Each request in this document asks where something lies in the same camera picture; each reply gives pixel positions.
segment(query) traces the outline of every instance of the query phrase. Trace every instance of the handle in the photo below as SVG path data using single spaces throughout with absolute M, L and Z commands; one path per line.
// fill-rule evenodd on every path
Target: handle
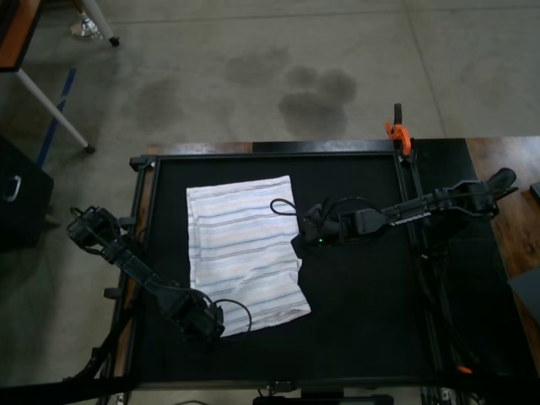
M 394 125 L 396 124 L 403 124 L 402 105 L 399 103 L 394 104 Z
M 13 201 L 15 201 L 15 198 L 17 198 L 17 196 L 19 195 L 20 183 L 22 182 L 22 179 L 20 178 L 19 175 L 14 175 L 8 181 L 15 181 L 15 190 L 13 190 L 13 194 L 11 196 L 7 194 L 8 190 L 4 190 L 3 199 L 4 201 L 7 201 L 8 203 L 12 203 Z
M 503 193 L 516 181 L 516 173 L 507 167 L 503 167 L 486 181 L 489 190 Z

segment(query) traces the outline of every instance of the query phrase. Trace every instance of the white towel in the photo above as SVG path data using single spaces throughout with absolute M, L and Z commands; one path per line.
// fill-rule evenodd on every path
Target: white towel
M 298 286 L 302 261 L 290 245 L 298 234 L 296 217 L 270 210 L 274 198 L 294 203 L 288 176 L 188 188 L 186 195 L 192 288 L 214 301 L 247 306 L 252 331 L 311 312 Z M 284 203 L 274 208 L 293 212 Z M 223 336 L 247 330 L 244 309 L 228 302 L 219 306 L 224 310 Z

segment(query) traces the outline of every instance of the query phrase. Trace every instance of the black mat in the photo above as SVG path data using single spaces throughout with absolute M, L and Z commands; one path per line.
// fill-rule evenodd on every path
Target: black mat
M 401 201 L 391 157 L 325 156 L 163 160 L 147 263 L 187 283 L 186 188 L 290 175 L 307 209 L 325 197 Z M 151 299 L 137 333 L 132 371 L 153 381 L 276 381 L 431 375 L 424 313 L 405 228 L 361 246 L 321 249 L 306 259 L 300 287 L 312 309 L 213 352 L 187 346 Z

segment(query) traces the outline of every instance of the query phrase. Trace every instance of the concrete floor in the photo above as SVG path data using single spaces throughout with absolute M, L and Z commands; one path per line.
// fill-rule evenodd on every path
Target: concrete floor
M 59 127 L 45 169 L 56 216 L 129 213 L 130 157 L 151 143 L 385 138 L 392 104 L 416 138 L 538 135 L 540 0 L 100 0 L 121 47 L 68 34 L 46 5 L 23 69 L 97 148 Z M 51 117 L 0 75 L 0 132 L 36 159 Z M 0 256 L 0 384 L 76 373 L 106 335 L 118 271 L 64 227 Z M 136 393 L 133 403 L 248 403 L 253 391 Z M 417 403 L 416 389 L 397 403 Z

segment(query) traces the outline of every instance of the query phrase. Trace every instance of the wooden table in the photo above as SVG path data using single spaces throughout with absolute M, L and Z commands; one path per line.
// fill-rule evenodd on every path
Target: wooden table
M 109 39 L 113 46 L 120 44 L 117 37 L 112 34 L 103 13 L 95 0 L 83 0 L 86 8 L 91 12 L 101 33 Z M 23 85 L 36 99 L 60 122 L 73 137 L 83 145 L 87 153 L 95 149 L 86 142 L 83 136 L 73 127 L 66 117 L 58 110 L 47 96 L 40 90 L 32 79 L 23 71 L 24 56 L 34 34 L 35 27 L 40 19 L 42 9 L 41 0 L 19 0 L 19 7 L 13 17 L 8 32 L 0 43 L 0 73 L 14 73 Z
M 170 146 L 151 146 L 148 154 L 249 154 L 253 143 L 191 143 Z M 500 214 L 493 221 L 493 229 L 509 278 L 533 269 L 540 263 L 540 207 L 528 191 L 529 185 L 540 181 L 540 137 L 494 138 L 467 140 L 469 154 L 480 179 L 487 179 L 501 167 L 510 167 L 517 174 L 516 192 L 499 203 Z M 143 180 L 143 197 L 137 212 L 137 235 L 146 228 L 149 204 L 154 182 L 154 170 L 149 168 Z M 127 280 L 127 303 L 135 283 Z M 516 304 L 522 325 L 529 342 L 532 358 L 540 371 L 540 328 L 524 305 Z M 121 335 L 117 346 L 114 376 L 124 375 L 128 361 L 128 346 L 131 334 L 128 327 Z
M 514 278 L 540 264 L 540 205 L 529 192 L 540 181 L 540 137 L 468 139 L 467 146 L 478 178 L 487 179 L 501 167 L 517 174 L 519 191 L 499 201 L 500 214 L 492 221 L 508 278 Z M 540 327 L 514 297 L 540 375 Z

